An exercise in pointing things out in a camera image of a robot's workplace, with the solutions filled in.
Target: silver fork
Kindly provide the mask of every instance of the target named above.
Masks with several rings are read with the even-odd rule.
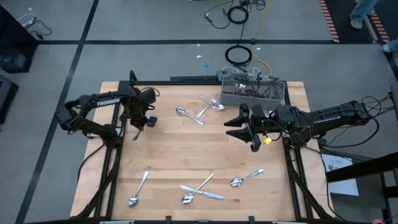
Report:
[[[220,95],[217,93],[214,97],[213,97],[213,99],[211,99],[214,103],[217,103],[217,101],[218,101],[218,99],[220,98]],[[209,108],[209,106],[211,106],[211,105],[207,105],[206,107],[205,107],[205,109],[203,109],[201,112],[199,112],[198,114],[196,114],[196,118],[200,118],[200,116],[207,110],[207,108]]]

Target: metal spoon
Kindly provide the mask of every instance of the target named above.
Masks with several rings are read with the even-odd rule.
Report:
[[[262,174],[264,172],[264,169],[259,169],[255,171],[254,173],[248,175],[247,177],[241,178],[241,177],[235,177],[233,180],[231,180],[230,186],[231,187],[239,187],[240,185],[243,184],[243,181],[246,180],[247,178],[254,177],[255,175]]]
[[[129,207],[133,207],[133,206],[135,206],[135,205],[138,203],[138,194],[139,194],[139,192],[140,192],[140,190],[141,190],[141,187],[142,187],[142,185],[144,184],[146,178],[148,177],[148,175],[149,175],[149,171],[146,171],[146,172],[144,173],[144,177],[142,178],[141,184],[139,184],[139,186],[138,186],[137,193],[136,193],[135,195],[133,195],[133,196],[129,199],[129,203],[128,203]]]
[[[194,119],[194,120],[195,120],[197,123],[199,123],[200,125],[205,125],[205,123],[204,123],[203,121],[201,121],[201,120],[199,120],[199,119],[196,119],[195,117],[193,117],[193,116],[187,114],[187,112],[185,112],[185,109],[184,109],[184,108],[178,107],[178,108],[176,108],[175,110],[177,111],[177,113],[178,113],[179,115],[187,115],[188,117]]]
[[[190,193],[187,193],[187,194],[185,194],[183,197],[182,197],[182,199],[181,199],[181,203],[183,204],[183,205],[186,205],[186,204],[189,204],[189,203],[191,203],[192,201],[193,201],[193,196],[194,196],[194,194],[206,183],[206,182],[208,182],[209,180],[210,180],[210,178],[212,178],[214,176],[214,173],[212,173],[209,177],[207,177],[207,179],[203,182],[203,183],[201,183],[201,185],[194,191],[194,192],[190,192]]]
[[[216,103],[214,103],[213,101],[209,100],[208,98],[206,98],[205,96],[202,95],[198,95],[199,98],[203,99],[205,102],[207,102],[208,104],[210,104],[214,110],[217,111],[221,111],[223,109],[225,109],[224,105],[217,105]]]

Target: black cable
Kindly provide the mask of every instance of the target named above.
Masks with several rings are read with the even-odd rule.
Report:
[[[380,115],[382,115],[382,114],[385,114],[385,113],[388,113],[388,112],[390,112],[390,111],[393,111],[393,110],[394,110],[394,107],[393,107],[393,106],[391,106],[390,108],[386,108],[386,110],[384,110],[383,112],[377,114],[377,115],[375,116],[375,118],[377,118],[378,116],[380,116]]]
[[[326,171],[326,165],[325,165],[325,162],[323,161],[321,152],[319,152],[318,150],[313,149],[313,148],[311,148],[311,147],[308,147],[308,146],[304,146],[304,147],[307,148],[307,149],[313,150],[313,151],[317,152],[317,153],[320,155],[321,160],[322,160],[322,164],[323,164],[323,169],[325,170],[325,178],[326,178],[326,197],[327,197],[327,199],[328,199],[328,207],[329,207],[329,209],[331,210],[331,212],[333,212],[333,214],[335,214],[338,218],[340,218],[340,219],[343,220],[343,221],[346,221],[343,217],[341,217],[340,215],[338,215],[338,214],[331,208],[331,206],[330,206],[328,176],[327,176],[327,174],[326,174],[326,173],[327,173],[327,171]]]
[[[41,23],[41,24],[43,24],[43,26],[44,26],[47,30],[49,30],[49,33],[44,34],[44,33],[42,33],[42,32],[39,32],[39,31],[34,30],[34,31],[30,31],[30,32],[29,32],[30,34],[36,33],[36,36],[37,36],[38,38],[40,38],[40,39],[43,39],[43,36],[49,36],[49,35],[52,34],[52,29],[49,28],[48,26],[46,26],[46,25],[44,24],[44,22],[43,22],[43,21],[40,21],[40,20],[34,21],[29,27],[26,27],[26,29],[32,27],[34,24],[36,24],[36,23],[38,23],[38,22]]]
[[[274,125],[276,125],[280,129],[281,132],[283,132],[285,134],[291,134],[291,133],[287,132],[284,128],[282,128],[282,126],[280,124],[278,124],[276,121],[274,121],[273,119],[266,119],[266,120],[264,120],[264,122],[271,122]]]
[[[241,21],[236,21],[236,20],[234,20],[234,19],[232,19],[232,17],[231,17],[231,13],[234,11],[234,10],[240,10],[240,11],[243,11],[244,13],[245,13],[245,15],[244,15],[244,19],[243,20],[241,20]],[[226,17],[228,18],[228,20],[229,21],[231,21],[233,24],[244,24],[246,21],[248,21],[248,19],[249,19],[249,12],[248,12],[248,9],[245,9],[245,8],[243,8],[242,6],[234,6],[234,7],[232,7],[231,9],[229,9],[229,11],[227,12],[227,14],[226,14]]]
[[[253,0],[255,3],[251,3],[251,4],[255,4],[257,10],[261,11],[264,10],[266,8],[266,2],[264,0],[260,0],[262,3],[257,3],[257,0]]]
[[[329,203],[328,175],[326,174],[326,173],[327,173],[327,171],[326,171],[326,165],[325,165],[325,162],[323,161],[321,152],[319,152],[318,150],[313,149],[313,148],[311,148],[311,147],[308,147],[308,146],[304,146],[304,147],[307,148],[307,149],[310,149],[310,150],[313,150],[313,151],[319,153],[319,155],[320,155],[320,157],[321,157],[321,160],[322,160],[323,169],[325,170],[325,177],[326,177],[326,194],[327,194],[329,209],[330,209],[331,212],[333,212],[337,217],[339,217],[339,218],[342,219],[343,221],[346,221],[344,218],[342,218],[341,216],[339,216],[339,215],[338,215],[333,209],[331,209],[331,207],[330,207],[330,203]],[[343,156],[343,155],[339,155],[339,156],[342,157],[343,159],[347,159],[347,158],[345,158],[346,156]],[[383,220],[383,222],[386,223],[386,222],[392,220],[392,219],[395,218],[395,217],[398,217],[398,214],[395,214],[395,215],[391,216],[390,218],[388,218],[388,219],[386,219],[386,220]]]
[[[280,139],[280,137],[282,137],[282,131],[279,133],[279,136],[276,139],[271,139],[271,141],[278,141]]]
[[[377,117],[377,116],[379,116],[381,113],[390,112],[390,111],[384,112],[384,111],[382,111],[382,110],[389,110],[389,109],[392,108],[391,106],[390,106],[390,107],[387,107],[387,108],[383,108],[382,105],[381,105],[382,102],[388,100],[389,97],[390,97],[390,94],[388,94],[388,95],[387,95],[385,98],[383,98],[383,99],[376,99],[376,98],[373,97],[373,96],[365,96],[365,97],[362,98],[361,102],[362,102],[362,104],[363,104],[365,107],[370,108],[370,110],[368,110],[368,112],[374,110],[376,107],[379,107],[379,108],[377,109],[379,112],[377,112],[377,114],[374,116],[374,117]],[[365,103],[364,100],[365,100],[366,98],[373,99],[374,101]],[[375,106],[373,106],[373,107],[368,105],[368,104],[370,104],[370,103],[375,103],[375,102],[377,102],[377,104],[376,104]]]
[[[252,53],[251,53],[251,50],[250,50],[249,48],[240,45],[240,43],[241,43],[241,41],[242,41],[244,25],[246,24],[246,21],[248,21],[248,18],[249,18],[248,7],[249,7],[249,5],[246,6],[246,9],[243,8],[242,6],[235,6],[235,7],[232,7],[232,8],[228,11],[228,16],[227,16],[227,17],[228,17],[229,21],[231,21],[231,22],[233,22],[233,23],[235,23],[235,24],[243,24],[243,26],[242,26],[242,31],[241,31],[241,36],[240,36],[240,38],[239,38],[239,42],[238,42],[236,45],[234,45],[234,46],[228,48],[228,49],[225,51],[225,59],[227,60],[227,62],[229,62],[231,65],[234,65],[235,67],[241,69],[243,72],[246,72],[246,73],[247,73],[248,71],[246,71],[244,68],[241,68],[241,67],[242,67],[242,66],[245,67],[246,65],[250,64],[250,62],[251,62],[251,60],[252,60]],[[234,20],[232,20],[232,18],[231,18],[231,11],[233,11],[233,9],[239,9],[239,10],[244,11],[244,12],[246,13],[245,19],[243,19],[243,20],[241,20],[241,21],[234,21]],[[230,52],[231,50],[233,50],[233,49],[243,49],[243,50],[245,50],[245,51],[249,54],[248,59],[245,60],[245,61],[242,61],[242,62],[234,62],[234,61],[232,61],[232,60],[229,58],[229,52]]]
[[[331,140],[331,141],[330,141],[328,144],[326,144],[325,146],[329,146],[331,143],[333,143],[334,141],[336,141],[336,139],[337,139],[339,136],[343,135],[349,128],[352,128],[352,127],[353,127],[353,126],[348,126],[348,127],[346,127],[346,129],[345,129],[342,133],[336,135],[336,136],[333,138],[333,140]]]
[[[94,152],[92,152],[89,156],[87,156],[87,158],[86,158],[85,160],[83,160],[83,162],[80,164],[79,171],[77,172],[77,181],[79,181],[79,178],[80,178],[80,171],[81,171],[81,168],[83,168],[83,165],[85,164],[85,162],[86,162],[91,156],[94,156],[94,154],[96,154],[96,153],[97,153],[100,149],[102,149],[102,147],[104,147],[104,146],[105,146],[105,143],[102,144],[102,146],[100,146],[99,148],[95,149]]]
[[[223,27],[218,27],[218,26],[214,25],[213,21],[209,18],[209,14],[210,14],[210,11],[211,11],[211,10],[213,10],[213,9],[219,7],[219,6],[223,6],[223,5],[225,5],[225,4],[228,4],[228,3],[231,3],[231,5],[229,6],[229,10],[231,10],[232,5],[234,4],[234,0],[231,0],[231,1],[225,2],[225,3],[223,3],[223,4],[219,4],[219,5],[215,6],[215,7],[212,7],[211,9],[207,10],[207,12],[205,13],[205,18],[207,19],[207,21],[208,21],[214,28],[216,28],[216,29],[225,29],[225,28],[227,28],[227,27],[230,25],[231,21],[228,20],[228,23],[227,23],[225,26],[223,26]]]
[[[144,88],[140,89],[141,92],[143,92],[144,90],[153,90],[155,92],[156,97],[160,96],[160,91],[154,87],[144,87]]]
[[[332,111],[332,112],[329,112],[329,113],[322,113],[322,114],[319,114],[318,116],[314,117],[314,119],[312,120],[312,123],[314,123],[315,120],[321,115],[327,115],[327,114],[331,114],[331,113],[345,112],[345,111],[357,111],[359,113],[365,114],[366,116],[369,116],[376,123],[376,130],[372,133],[372,135],[370,135],[370,137],[368,137],[367,139],[365,139],[365,140],[363,140],[363,141],[361,141],[359,143],[356,143],[356,144],[350,144],[350,145],[346,145],[346,146],[326,146],[326,145],[320,145],[320,146],[322,146],[322,147],[330,147],[330,148],[343,148],[343,147],[353,147],[353,146],[362,145],[362,144],[368,142],[371,138],[373,138],[377,134],[377,132],[379,131],[380,124],[377,121],[377,119],[374,116],[370,115],[369,113],[363,112],[363,111],[360,111],[360,110],[357,110],[357,109],[347,109],[347,110],[341,110],[341,111]]]
[[[305,119],[308,121],[309,126],[310,126],[310,136],[312,136],[312,134],[313,134],[313,124],[311,123],[310,118],[308,118],[307,114],[304,113],[303,111],[299,111],[299,113],[301,113],[305,117]]]
[[[333,154],[333,155],[335,155],[335,156],[340,156],[341,158],[343,158],[343,159],[345,159],[345,160],[348,160],[348,161],[350,161],[350,162],[352,162],[352,160],[350,160],[350,159],[355,159],[355,160],[357,160],[357,161],[359,161],[359,162],[364,162],[364,161],[361,160],[361,159],[357,159],[357,158],[353,158],[353,157],[350,157],[349,159],[347,159],[347,157],[344,156],[344,155],[342,155],[342,154],[339,154],[339,153],[337,153],[337,152],[333,152],[333,151],[331,151],[331,150],[327,150],[327,149],[325,149],[324,147],[321,147],[321,146],[320,146],[320,148],[321,148],[322,150],[325,150],[326,152],[329,152],[330,154]]]

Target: metal bracket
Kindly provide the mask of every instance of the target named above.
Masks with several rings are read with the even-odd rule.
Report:
[[[172,224],[172,217],[171,215],[166,216],[166,224]]]
[[[249,217],[249,224],[256,224],[256,221],[254,219],[254,216]]]

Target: orange striped tape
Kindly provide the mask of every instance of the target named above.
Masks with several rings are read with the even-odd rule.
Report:
[[[388,43],[390,42],[390,38],[386,33],[386,30],[383,28],[383,25],[381,24],[381,21],[379,19],[379,17],[377,16],[376,13],[371,15],[371,19],[373,21],[373,24],[376,26],[377,31],[380,34],[381,39],[383,40],[383,42]]]
[[[336,32],[335,25],[333,24],[333,21],[331,19],[331,16],[330,16],[330,13],[329,13],[329,10],[328,10],[325,0],[319,0],[319,5],[321,6],[323,16],[325,16],[326,23],[328,24],[329,31],[330,31],[331,37],[333,38],[334,43],[339,44],[340,40],[338,38],[338,34]]]

